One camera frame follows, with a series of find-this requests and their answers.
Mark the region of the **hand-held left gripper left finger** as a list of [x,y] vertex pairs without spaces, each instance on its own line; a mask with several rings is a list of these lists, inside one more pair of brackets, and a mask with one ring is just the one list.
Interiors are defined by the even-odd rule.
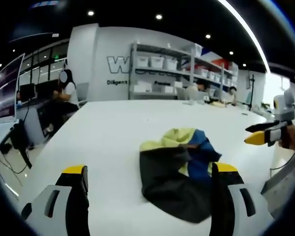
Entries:
[[21,217],[39,236],[89,235],[88,168],[71,166],[62,171],[56,184],[48,185]]

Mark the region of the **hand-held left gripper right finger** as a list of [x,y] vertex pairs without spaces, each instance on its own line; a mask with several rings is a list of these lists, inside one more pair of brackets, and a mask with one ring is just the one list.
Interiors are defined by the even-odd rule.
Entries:
[[260,236],[273,222],[267,201],[229,164],[212,164],[211,236]]

